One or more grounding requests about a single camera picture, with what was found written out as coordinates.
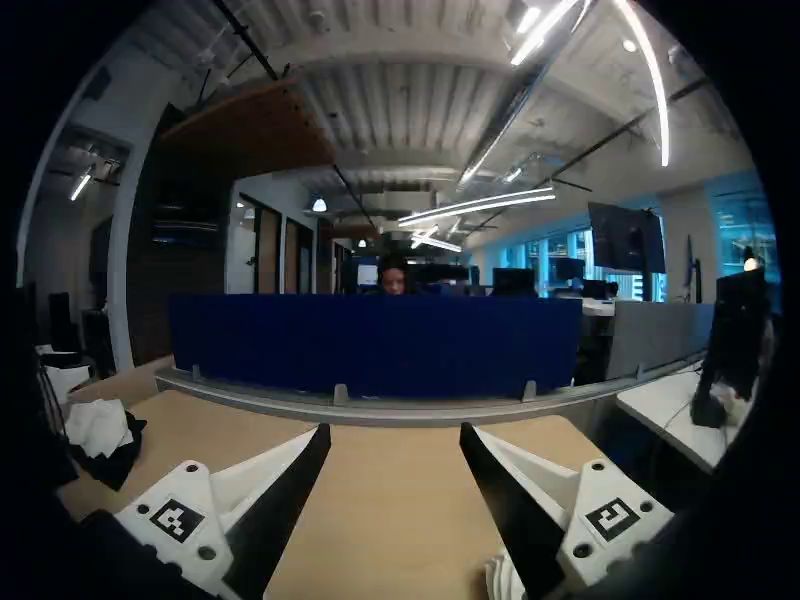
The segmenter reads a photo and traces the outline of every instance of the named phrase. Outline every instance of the gray partition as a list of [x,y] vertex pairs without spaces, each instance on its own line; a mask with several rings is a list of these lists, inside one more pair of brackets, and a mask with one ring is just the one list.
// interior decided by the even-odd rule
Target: gray partition
[[708,346],[713,304],[617,301],[606,380],[631,376]]

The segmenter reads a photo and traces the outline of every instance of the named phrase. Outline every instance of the person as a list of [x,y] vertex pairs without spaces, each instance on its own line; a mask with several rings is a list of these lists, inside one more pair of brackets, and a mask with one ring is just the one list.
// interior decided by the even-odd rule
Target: person
[[408,281],[408,263],[402,256],[388,254],[378,263],[378,286],[388,296],[411,293]]

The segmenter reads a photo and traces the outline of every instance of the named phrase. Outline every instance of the black cloth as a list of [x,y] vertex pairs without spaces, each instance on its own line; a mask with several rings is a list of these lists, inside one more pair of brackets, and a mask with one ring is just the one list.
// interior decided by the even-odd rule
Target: black cloth
[[109,457],[100,454],[96,458],[89,458],[80,446],[71,445],[69,447],[72,457],[83,468],[98,481],[102,481],[115,492],[119,491],[122,484],[128,478],[128,473],[133,468],[133,463],[139,458],[142,449],[142,430],[147,425],[147,421],[137,421],[134,416],[125,411],[125,418],[128,421],[128,429],[131,430],[133,441],[117,448]]

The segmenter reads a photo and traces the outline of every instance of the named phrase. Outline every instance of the wood ceiling panel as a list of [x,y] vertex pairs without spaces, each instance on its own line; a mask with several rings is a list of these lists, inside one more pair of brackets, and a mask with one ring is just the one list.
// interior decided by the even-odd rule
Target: wood ceiling panel
[[333,163],[333,149],[292,91],[271,82],[179,123],[159,143],[233,178]]

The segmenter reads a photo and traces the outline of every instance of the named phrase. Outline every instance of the blue divider panel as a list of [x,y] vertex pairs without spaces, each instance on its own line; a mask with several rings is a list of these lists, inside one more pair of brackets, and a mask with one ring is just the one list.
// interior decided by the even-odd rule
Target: blue divider panel
[[576,300],[339,295],[175,296],[179,369],[351,396],[512,396],[569,385]]

